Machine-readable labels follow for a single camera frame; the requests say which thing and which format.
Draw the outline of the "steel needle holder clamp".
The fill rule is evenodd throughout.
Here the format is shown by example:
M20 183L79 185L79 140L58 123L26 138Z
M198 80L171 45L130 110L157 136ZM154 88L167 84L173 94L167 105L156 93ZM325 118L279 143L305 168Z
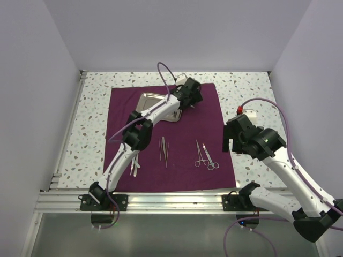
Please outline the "steel needle holder clamp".
M214 162L210 156L210 153L208 152L206 146L203 144L203 150L205 152L205 155L207 156L207 160L208 160L208 165L207 168L208 170L214 170L214 169L218 169L219 168L219 163L218 162Z

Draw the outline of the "purple cloth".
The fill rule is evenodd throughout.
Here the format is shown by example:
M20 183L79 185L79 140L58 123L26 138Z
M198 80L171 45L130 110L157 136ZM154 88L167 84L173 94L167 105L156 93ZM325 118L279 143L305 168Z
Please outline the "purple cloth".
M223 116L215 84L202 84L203 100L195 108L182 111L178 122L160 121L153 128L148 147L139 153L137 176L130 175L127 167L121 175L116 192L176 192L212 190L235 187L235 175L230 153L222 152ZM169 143L168 166L165 156L160 160L159 138ZM196 168L198 160L196 140L202 157L206 146L219 168L208 170L203 164Z

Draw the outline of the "steel instrument tray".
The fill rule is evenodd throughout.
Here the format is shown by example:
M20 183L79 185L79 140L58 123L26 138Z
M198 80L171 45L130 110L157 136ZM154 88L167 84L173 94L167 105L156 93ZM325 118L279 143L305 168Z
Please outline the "steel instrument tray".
M159 103L164 97L165 96L161 94L144 92L141 94L135 110L137 112L142 112ZM172 123L178 122L181 119L181 114L182 110L178 109L174 112L165 115L162 121Z

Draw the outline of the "steel hemostat clamp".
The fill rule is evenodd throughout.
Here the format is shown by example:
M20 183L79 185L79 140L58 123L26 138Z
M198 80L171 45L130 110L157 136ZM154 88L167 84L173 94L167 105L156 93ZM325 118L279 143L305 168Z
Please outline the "steel hemostat clamp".
M198 140L196 140L196 145L197 145L197 152L198 152L198 160L194 162L195 167L198 168L198 167L200 167L201 164L203 164L204 166L208 166L209 162L208 162L208 160L205 160L202 157L202 153L200 151Z

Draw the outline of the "pointed steel tweezers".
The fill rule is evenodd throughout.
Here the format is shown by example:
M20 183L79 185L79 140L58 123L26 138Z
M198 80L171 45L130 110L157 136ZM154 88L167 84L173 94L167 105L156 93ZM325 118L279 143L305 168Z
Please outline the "pointed steel tweezers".
M160 160L162 160L162 157L165 156L165 150L166 150L166 145L165 145L165 138L160 137L159 138L159 152L160 152Z
M168 154L169 154L169 143L164 148L164 155L165 155L165 167L168 166Z

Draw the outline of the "steel serrated forceps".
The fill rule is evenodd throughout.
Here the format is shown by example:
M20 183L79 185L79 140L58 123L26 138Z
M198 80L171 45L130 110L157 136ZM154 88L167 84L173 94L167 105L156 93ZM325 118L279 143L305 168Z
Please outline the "steel serrated forceps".
M136 158L133 158L132 162L131 162L131 170L133 170L135 167L137 167L139 169L140 164L138 163L138 160Z

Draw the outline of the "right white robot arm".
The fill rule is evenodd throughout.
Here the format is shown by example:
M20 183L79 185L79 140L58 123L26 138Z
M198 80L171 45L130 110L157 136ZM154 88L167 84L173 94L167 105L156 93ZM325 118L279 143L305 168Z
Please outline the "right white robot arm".
M251 210L271 211L291 222L307 241L315 243L339 218L342 200L325 192L288 154L284 139L272 128L253 124L246 114L230 119L223 128L224 152L249 155L263 162L292 192L294 198L270 192L250 182L229 203Z

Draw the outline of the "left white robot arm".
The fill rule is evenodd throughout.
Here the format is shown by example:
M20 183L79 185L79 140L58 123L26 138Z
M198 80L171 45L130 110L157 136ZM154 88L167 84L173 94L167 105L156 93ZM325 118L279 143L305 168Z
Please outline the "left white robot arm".
M106 210L114 205L119 210L110 192L116 189L130 162L150 144L154 126L167 115L202 101L200 91L201 83L193 78L183 79L155 105L142 112L133 111L129 115L126 125L109 139L110 142L120 144L116 155L100 179L89 187L88 195L97 209ZM119 141L115 140L118 135L122 135Z

